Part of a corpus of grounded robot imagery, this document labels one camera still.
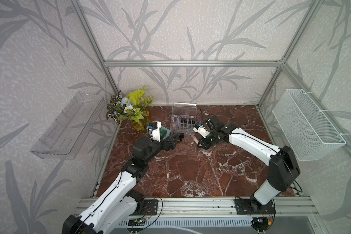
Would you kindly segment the clear acrylic lipstick organizer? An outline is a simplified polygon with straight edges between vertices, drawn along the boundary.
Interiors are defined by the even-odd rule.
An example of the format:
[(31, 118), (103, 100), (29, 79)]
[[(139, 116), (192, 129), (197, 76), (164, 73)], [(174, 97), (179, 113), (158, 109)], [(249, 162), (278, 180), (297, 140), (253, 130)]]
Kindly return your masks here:
[[(175, 118), (175, 129), (172, 129), (172, 117)], [(184, 103), (184, 102), (174, 102), (172, 106), (172, 115), (171, 115), (171, 132), (172, 133), (183, 133), (184, 135), (194, 135), (193, 127), (195, 124), (185, 124), (182, 128), (180, 126), (180, 119), (195, 118), (195, 124), (197, 120), (197, 104), (196, 103)]]

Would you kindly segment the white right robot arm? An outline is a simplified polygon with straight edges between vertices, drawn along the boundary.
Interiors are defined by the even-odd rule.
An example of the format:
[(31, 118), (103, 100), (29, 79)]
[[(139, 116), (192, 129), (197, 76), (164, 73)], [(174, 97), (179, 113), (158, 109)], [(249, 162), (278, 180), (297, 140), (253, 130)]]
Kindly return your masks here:
[(279, 147), (267, 143), (233, 124), (223, 124), (216, 116), (207, 119), (205, 123), (209, 130), (200, 122), (193, 127), (194, 132), (201, 135), (199, 148), (208, 150), (225, 141), (249, 152), (268, 166), (267, 179), (250, 198), (252, 205), (267, 205), (295, 183), (301, 174), (294, 152), (289, 146)]

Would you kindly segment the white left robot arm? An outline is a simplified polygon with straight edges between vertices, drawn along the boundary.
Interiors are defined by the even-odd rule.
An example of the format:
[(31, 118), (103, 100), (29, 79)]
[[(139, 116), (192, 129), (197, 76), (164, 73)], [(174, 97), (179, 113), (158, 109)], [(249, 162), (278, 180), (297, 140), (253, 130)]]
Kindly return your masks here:
[(173, 133), (160, 141), (142, 137), (136, 141), (131, 158), (110, 187), (80, 215), (70, 215), (63, 224), (63, 234), (109, 234), (129, 215), (140, 212), (144, 196), (135, 191), (145, 176), (149, 162), (162, 150), (170, 151), (182, 141), (182, 133)]

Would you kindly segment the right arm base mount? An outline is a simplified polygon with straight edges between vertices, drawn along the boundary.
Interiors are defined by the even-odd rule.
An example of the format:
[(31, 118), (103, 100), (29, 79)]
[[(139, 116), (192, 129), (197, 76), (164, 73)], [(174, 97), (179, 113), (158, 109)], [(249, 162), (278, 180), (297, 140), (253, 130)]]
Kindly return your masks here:
[(240, 197), (235, 197), (234, 199), (235, 209), (237, 214), (245, 215), (275, 215), (276, 209), (272, 200), (267, 204), (262, 205), (255, 199), (243, 199)]

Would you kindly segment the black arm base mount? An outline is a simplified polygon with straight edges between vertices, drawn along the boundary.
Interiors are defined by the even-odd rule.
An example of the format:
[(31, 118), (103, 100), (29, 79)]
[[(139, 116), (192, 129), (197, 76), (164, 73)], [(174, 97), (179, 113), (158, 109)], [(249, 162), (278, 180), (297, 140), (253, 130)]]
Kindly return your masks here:
[(132, 215), (152, 216), (158, 214), (159, 199), (145, 199), (141, 201)]

